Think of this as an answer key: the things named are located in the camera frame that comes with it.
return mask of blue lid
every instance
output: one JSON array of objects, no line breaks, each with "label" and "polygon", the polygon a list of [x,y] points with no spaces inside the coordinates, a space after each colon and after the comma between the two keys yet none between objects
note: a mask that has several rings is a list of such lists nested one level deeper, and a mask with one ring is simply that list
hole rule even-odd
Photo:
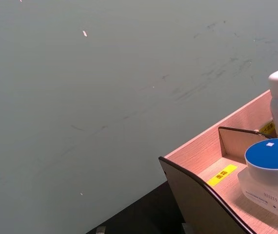
[{"label": "blue lid", "polygon": [[255,166],[278,169],[278,138],[264,140],[252,145],[245,152],[245,158]]}]

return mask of desk organizer compartment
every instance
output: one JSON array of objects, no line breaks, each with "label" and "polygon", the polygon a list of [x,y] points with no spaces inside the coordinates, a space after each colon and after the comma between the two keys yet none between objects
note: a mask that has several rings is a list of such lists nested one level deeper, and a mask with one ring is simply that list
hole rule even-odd
[{"label": "desk organizer compartment", "polygon": [[[196,234],[278,234],[278,216],[247,199],[238,180],[246,168],[246,149],[270,137],[254,131],[272,120],[270,100],[267,91],[159,158],[182,215]],[[211,182],[216,176],[220,181]]]}]

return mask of dark floor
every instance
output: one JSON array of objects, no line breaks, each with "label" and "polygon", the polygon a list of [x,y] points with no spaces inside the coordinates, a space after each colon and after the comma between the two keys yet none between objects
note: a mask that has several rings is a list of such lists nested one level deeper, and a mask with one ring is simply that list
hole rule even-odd
[{"label": "dark floor", "polygon": [[[180,234],[183,218],[167,182],[99,226],[105,234]],[[95,234],[96,228],[87,234]]]}]

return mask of yellow sticker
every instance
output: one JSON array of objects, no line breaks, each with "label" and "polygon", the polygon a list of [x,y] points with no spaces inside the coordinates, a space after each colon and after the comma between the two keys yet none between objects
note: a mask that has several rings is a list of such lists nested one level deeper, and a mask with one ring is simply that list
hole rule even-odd
[{"label": "yellow sticker", "polygon": [[271,134],[275,130],[275,124],[273,120],[271,120],[269,123],[266,123],[259,132],[265,133],[265,134]]},{"label": "yellow sticker", "polygon": [[207,183],[212,187],[217,185],[219,182],[221,182],[223,179],[225,179],[231,172],[233,172],[236,168],[237,168],[237,166],[232,165],[232,164],[226,166],[221,172],[219,172],[213,178],[208,180]]}]

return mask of translucent plastic container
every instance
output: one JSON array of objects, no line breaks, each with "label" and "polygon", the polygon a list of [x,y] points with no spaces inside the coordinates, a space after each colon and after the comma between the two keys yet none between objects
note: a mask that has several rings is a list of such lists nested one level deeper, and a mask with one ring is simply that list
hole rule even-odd
[{"label": "translucent plastic container", "polygon": [[278,215],[278,187],[263,185],[254,180],[248,168],[238,173],[243,194],[254,203]]}]

